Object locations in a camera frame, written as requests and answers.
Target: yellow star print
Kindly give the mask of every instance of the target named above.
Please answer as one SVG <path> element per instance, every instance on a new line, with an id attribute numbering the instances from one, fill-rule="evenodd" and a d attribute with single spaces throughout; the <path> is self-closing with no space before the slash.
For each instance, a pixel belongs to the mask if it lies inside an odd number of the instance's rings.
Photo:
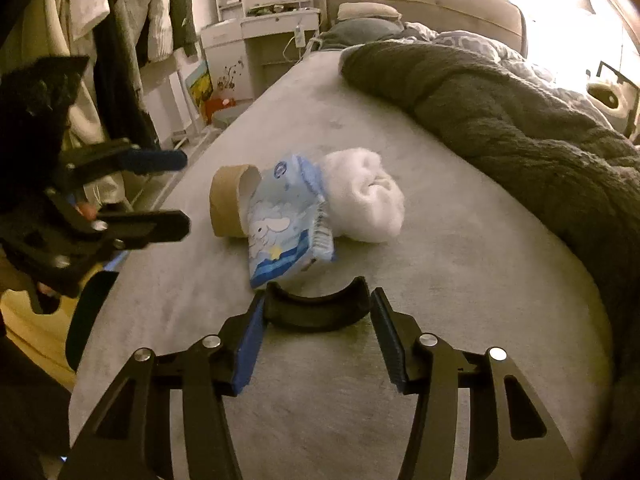
<path id="1" fill-rule="evenodd" d="M 279 245 L 274 245 L 271 249 L 269 249 L 269 254 L 272 260 L 277 260 L 282 254 L 282 247 Z"/>

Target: pillow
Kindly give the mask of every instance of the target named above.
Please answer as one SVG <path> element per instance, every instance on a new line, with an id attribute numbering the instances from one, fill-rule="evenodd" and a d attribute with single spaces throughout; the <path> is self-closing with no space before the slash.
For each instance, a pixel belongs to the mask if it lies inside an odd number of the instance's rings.
<path id="1" fill-rule="evenodd" d="M 336 23 L 320 34 L 320 50 L 341 50 L 348 46 L 369 43 L 393 37 L 404 30 L 398 22 L 379 18 L 355 18 Z"/>
<path id="2" fill-rule="evenodd" d="M 402 18 L 402 14 L 391 6 L 376 2 L 340 4 L 340 7 L 338 7 L 338 21 L 343 22 L 352 18 L 381 18 L 382 20 L 396 22 Z"/>

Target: blue foam pad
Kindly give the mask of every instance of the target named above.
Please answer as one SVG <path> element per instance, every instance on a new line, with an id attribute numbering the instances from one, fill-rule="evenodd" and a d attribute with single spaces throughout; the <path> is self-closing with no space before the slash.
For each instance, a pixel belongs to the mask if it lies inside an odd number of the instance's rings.
<path id="1" fill-rule="evenodd" d="M 409 379 L 404 368 L 404 350 L 385 306 L 375 292 L 371 295 L 371 322 L 385 360 L 389 380 L 403 393 Z"/>
<path id="2" fill-rule="evenodd" d="M 251 374 L 254 373 L 255 361 L 262 345 L 265 323 L 262 318 L 264 311 L 264 298 L 260 300 L 252 318 L 247 324 L 244 337 L 238 346 L 236 354 L 236 373 L 231 382 L 234 394 L 238 395 L 249 384 Z"/>

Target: floor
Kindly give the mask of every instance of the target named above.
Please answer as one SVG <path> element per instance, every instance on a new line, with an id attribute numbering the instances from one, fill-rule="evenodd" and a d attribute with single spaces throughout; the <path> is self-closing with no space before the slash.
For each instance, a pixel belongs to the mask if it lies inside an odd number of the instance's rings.
<path id="1" fill-rule="evenodd" d="M 189 162 L 187 167 L 177 173 L 161 173 L 146 179 L 140 191 L 130 202 L 135 211 L 155 211 L 162 206 L 169 193 L 180 182 L 184 173 L 196 163 L 204 151 L 211 145 L 222 130 L 218 128 L 206 128 L 203 136 L 198 139 L 186 139 L 179 149 L 183 150 Z"/>

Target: blue gripper pad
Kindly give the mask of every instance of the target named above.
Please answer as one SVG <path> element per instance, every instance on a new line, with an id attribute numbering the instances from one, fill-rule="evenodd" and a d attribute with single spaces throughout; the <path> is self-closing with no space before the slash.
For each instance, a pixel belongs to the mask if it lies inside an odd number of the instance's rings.
<path id="1" fill-rule="evenodd" d="M 123 170 L 135 174 L 155 173 L 156 171 L 180 171 L 189 159 L 181 150 L 127 150 L 118 156 Z"/>
<path id="2" fill-rule="evenodd" d="M 406 374 L 404 349 L 400 343 L 398 332 L 391 321 L 393 310 L 382 288 L 371 293 L 371 322 L 376 338 L 385 360 L 389 380 L 396 385 L 398 391 L 404 393 L 409 381 Z"/>
<path id="3" fill-rule="evenodd" d="M 235 395 L 239 395 L 242 389 L 249 384 L 251 374 L 254 373 L 255 362 L 262 345 L 265 323 L 262 320 L 264 311 L 264 296 L 260 298 L 254 313 L 247 323 L 242 340 L 236 353 L 236 371 L 231 381 L 231 388 Z"/>

